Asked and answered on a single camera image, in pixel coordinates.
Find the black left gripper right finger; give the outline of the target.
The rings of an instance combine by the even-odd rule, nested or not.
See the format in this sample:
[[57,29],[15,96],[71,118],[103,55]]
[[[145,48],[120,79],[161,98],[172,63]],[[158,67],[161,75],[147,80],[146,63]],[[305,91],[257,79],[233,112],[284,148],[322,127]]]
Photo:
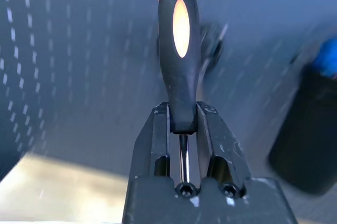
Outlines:
[[197,155],[200,177],[218,182],[244,182],[251,177],[240,143],[217,110],[197,103]]

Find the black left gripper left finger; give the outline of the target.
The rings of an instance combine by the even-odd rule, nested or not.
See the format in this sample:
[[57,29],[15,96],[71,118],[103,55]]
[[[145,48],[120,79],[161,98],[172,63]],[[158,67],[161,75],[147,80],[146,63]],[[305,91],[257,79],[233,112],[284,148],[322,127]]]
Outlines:
[[132,177],[168,177],[170,175],[170,113],[168,108],[167,102],[155,106],[139,133],[132,155]]

